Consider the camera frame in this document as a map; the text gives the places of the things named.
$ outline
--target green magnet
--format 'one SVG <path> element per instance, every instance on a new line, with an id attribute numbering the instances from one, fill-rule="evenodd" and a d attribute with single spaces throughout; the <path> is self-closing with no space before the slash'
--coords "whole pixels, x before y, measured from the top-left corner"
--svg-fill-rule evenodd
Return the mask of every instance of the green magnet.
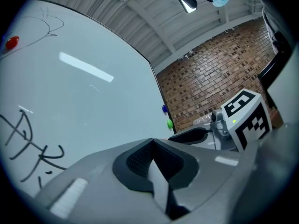
<path id="1" fill-rule="evenodd" d="M 173 122 L 169 119 L 167 120 L 167 125 L 169 128 L 172 128 L 173 127 Z"/>

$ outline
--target blue magnet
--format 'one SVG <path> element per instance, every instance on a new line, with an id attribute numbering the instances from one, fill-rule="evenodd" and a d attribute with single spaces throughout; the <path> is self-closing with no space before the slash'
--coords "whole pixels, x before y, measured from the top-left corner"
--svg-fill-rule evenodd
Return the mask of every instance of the blue magnet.
<path id="1" fill-rule="evenodd" d="M 165 105 L 162 106 L 162 110 L 163 110 L 164 113 L 168 112 L 167 107 Z"/>

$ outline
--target white cube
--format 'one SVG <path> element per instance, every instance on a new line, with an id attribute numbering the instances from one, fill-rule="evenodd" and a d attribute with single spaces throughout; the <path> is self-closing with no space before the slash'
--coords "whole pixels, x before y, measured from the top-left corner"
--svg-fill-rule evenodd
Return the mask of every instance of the white cube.
<path id="1" fill-rule="evenodd" d="M 228 132 L 239 152 L 254 140 L 272 130 L 271 120 L 262 95 L 241 90 L 221 106 Z"/>

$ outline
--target red magnet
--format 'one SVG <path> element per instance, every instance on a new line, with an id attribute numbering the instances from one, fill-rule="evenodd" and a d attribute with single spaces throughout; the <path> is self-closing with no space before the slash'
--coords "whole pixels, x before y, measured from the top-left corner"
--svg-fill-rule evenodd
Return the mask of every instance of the red magnet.
<path id="1" fill-rule="evenodd" d="M 6 43 L 5 46 L 7 49 L 12 49 L 14 47 L 16 47 L 16 45 L 18 44 L 19 41 L 19 37 L 18 36 L 13 36 L 11 37 Z"/>

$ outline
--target brick wall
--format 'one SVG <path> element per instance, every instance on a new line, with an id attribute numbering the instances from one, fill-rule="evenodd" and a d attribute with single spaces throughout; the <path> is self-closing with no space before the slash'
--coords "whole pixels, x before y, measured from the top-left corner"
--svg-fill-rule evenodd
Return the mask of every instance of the brick wall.
<path id="1" fill-rule="evenodd" d="M 265 98 L 257 75 L 274 57 L 262 18 L 246 22 L 206 41 L 188 59 L 157 75 L 177 131 L 210 113 L 242 88 Z M 277 113 L 269 109 L 271 117 Z"/>

